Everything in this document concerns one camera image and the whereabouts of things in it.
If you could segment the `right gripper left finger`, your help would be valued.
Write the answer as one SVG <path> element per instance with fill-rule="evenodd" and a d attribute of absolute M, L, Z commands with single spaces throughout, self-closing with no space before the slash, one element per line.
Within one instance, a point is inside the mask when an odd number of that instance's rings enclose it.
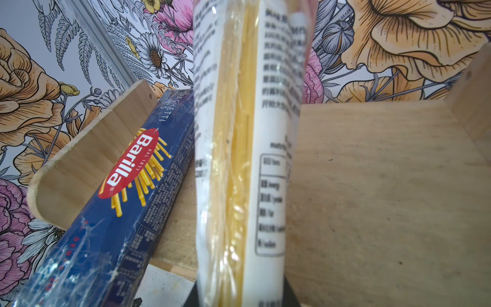
<path fill-rule="evenodd" d="M 195 283 L 183 304 L 183 307 L 198 307 L 198 287 Z"/>

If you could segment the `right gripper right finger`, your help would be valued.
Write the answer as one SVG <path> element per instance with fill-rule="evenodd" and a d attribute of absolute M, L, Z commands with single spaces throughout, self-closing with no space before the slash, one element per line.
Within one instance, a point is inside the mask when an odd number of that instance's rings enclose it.
<path fill-rule="evenodd" d="M 286 277 L 284 277 L 283 283 L 282 307 L 301 307 L 301 304 Z"/>

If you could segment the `blue Barilla spaghetti box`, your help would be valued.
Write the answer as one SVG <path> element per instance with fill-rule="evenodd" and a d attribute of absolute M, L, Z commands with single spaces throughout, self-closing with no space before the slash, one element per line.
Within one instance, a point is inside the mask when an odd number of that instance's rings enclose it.
<path fill-rule="evenodd" d="M 166 92 L 15 306 L 131 306 L 194 153 L 191 90 Z"/>

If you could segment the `red spaghetti bag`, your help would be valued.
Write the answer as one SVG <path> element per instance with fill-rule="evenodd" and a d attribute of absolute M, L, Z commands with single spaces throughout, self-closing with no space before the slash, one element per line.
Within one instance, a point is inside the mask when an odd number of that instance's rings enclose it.
<path fill-rule="evenodd" d="M 282 306 L 286 194 L 316 1 L 194 5 L 200 306 Z"/>

